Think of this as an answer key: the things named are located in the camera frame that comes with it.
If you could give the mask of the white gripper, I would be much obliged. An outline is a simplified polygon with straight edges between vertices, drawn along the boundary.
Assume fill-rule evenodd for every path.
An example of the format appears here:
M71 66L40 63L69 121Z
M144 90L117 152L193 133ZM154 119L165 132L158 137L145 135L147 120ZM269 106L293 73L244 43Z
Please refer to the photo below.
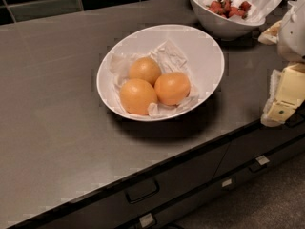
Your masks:
M267 127L284 124L305 101L305 0L290 1L289 5L282 21L258 37L264 45L277 44L278 53L293 61L282 71L273 70L271 75L269 99L260 118Z

